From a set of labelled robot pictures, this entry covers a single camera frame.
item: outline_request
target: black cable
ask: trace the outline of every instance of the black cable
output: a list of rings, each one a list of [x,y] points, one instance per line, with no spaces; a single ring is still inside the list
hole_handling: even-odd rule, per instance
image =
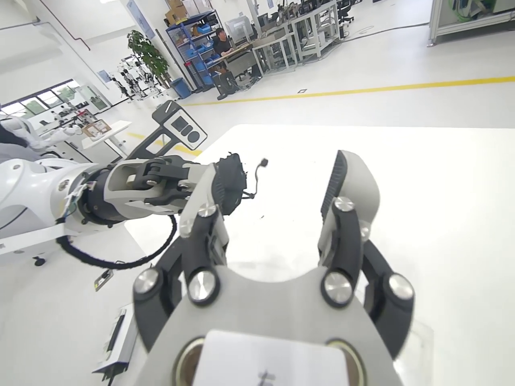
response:
[[[261,168],[261,166],[263,168],[265,168],[266,166],[268,165],[268,159],[263,159],[261,160],[261,162],[259,163],[259,165],[256,166],[256,170],[254,172],[254,177],[256,178],[256,191],[255,193],[247,193],[246,191],[243,192],[243,194],[245,195],[244,197],[242,197],[241,199],[253,199],[254,197],[256,197],[256,194],[258,194],[258,169]]]
[[[23,215],[23,213],[27,210],[27,208],[24,208],[18,215],[16,215],[14,217],[14,219],[11,219],[7,224],[5,224],[4,226],[0,227],[0,230],[3,230],[5,227],[7,226],[10,226],[13,222],[15,222],[19,217],[21,217],[21,215]]]
[[[372,35],[377,35],[378,33],[383,33],[383,32],[388,32],[388,31],[395,31],[396,29],[417,28],[419,26],[427,26],[427,25],[429,25],[429,22],[417,23],[417,24],[414,24],[414,25],[406,25],[406,26],[396,26],[394,28],[384,29],[383,31],[377,31],[375,33],[368,33],[366,35],[362,35],[361,37],[354,37],[354,38],[351,38],[349,40],[345,40],[344,42],[348,43],[350,41],[359,40],[360,38],[371,37]]]
[[[137,261],[129,262],[129,263],[119,263],[120,261],[110,262],[104,261],[103,259],[97,259],[87,253],[84,253],[82,250],[77,249],[72,246],[70,243],[70,239],[68,236],[57,237],[56,241],[59,243],[61,248],[68,253],[68,255],[72,255],[77,258],[79,261],[83,263],[87,263],[88,265],[92,265],[94,267],[107,268],[110,270],[130,270],[131,268],[139,267],[149,261],[152,261],[156,256],[160,255],[165,249],[170,246],[170,243],[173,239],[175,233],[177,233],[177,221],[175,221],[175,217],[173,215],[169,215],[171,219],[171,233],[169,237],[166,239],[165,243],[156,250],[153,254],[145,256]],[[64,217],[56,219],[56,225],[63,224],[66,219]]]

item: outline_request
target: small white table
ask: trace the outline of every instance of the small white table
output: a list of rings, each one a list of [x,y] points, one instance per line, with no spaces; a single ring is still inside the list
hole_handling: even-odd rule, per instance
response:
[[[131,123],[132,122],[130,121],[116,121],[115,123],[109,125],[111,127],[111,130],[103,134],[97,140],[92,140],[89,137],[86,137],[84,140],[82,140],[82,148],[89,149],[90,147],[96,146],[98,143],[102,143],[105,140],[109,140],[112,143],[113,149],[115,149],[119,154],[125,157],[129,156],[129,154],[125,152],[123,144],[116,139],[115,135],[129,128]]]

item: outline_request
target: robotic hand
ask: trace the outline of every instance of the robotic hand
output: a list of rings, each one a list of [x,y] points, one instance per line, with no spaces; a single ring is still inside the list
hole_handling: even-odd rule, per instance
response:
[[[190,191],[198,182],[184,201],[180,237],[134,282],[149,351],[135,384],[401,386],[392,362],[410,329],[414,289],[368,239],[379,190],[363,161],[338,152],[321,208],[318,267],[283,283],[228,269],[224,175],[213,164],[196,168],[200,177],[193,168],[183,184]],[[158,178],[145,178],[134,185],[156,187]],[[364,305],[354,298],[361,271],[369,282]]]

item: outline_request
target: cardboard box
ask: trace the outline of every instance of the cardboard box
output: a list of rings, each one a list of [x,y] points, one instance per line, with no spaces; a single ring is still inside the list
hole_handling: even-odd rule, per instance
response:
[[[206,13],[206,11],[212,11],[213,9],[209,5],[207,0],[193,0],[199,13]]]
[[[86,125],[82,132],[86,134],[92,140],[97,140],[100,138],[105,132],[111,130],[111,127],[107,125],[103,120],[98,119],[97,121]]]
[[[188,17],[195,16],[199,14],[197,5],[195,4],[195,0],[182,0],[184,7],[186,7],[186,11],[188,12]]]
[[[178,18],[187,18],[188,12],[186,11],[186,7],[184,7],[184,4],[181,0],[166,0],[168,3],[168,6],[170,8],[170,11],[175,13],[175,15]]]

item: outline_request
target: silver screw cap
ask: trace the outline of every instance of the silver screw cap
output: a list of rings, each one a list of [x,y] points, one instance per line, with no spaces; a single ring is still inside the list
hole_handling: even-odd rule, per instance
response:
[[[216,278],[211,271],[200,271],[188,285],[188,293],[194,302],[203,302],[211,297],[216,287]]]
[[[348,197],[336,198],[334,205],[342,212],[350,212],[354,209],[354,203]]]
[[[350,281],[340,272],[333,271],[326,276],[323,286],[327,296],[336,304],[343,305],[350,301],[353,290]]]
[[[388,280],[388,285],[392,290],[393,294],[399,299],[409,301],[414,296],[414,290],[406,277],[401,274],[392,274]]]
[[[157,284],[159,272],[154,268],[148,268],[142,272],[136,280],[134,280],[134,292],[137,294],[145,294],[152,290]]]
[[[198,214],[203,218],[207,218],[207,217],[210,217],[211,215],[213,215],[215,213],[215,211],[216,211],[216,206],[204,203],[202,206],[200,206],[200,208],[198,210]]]

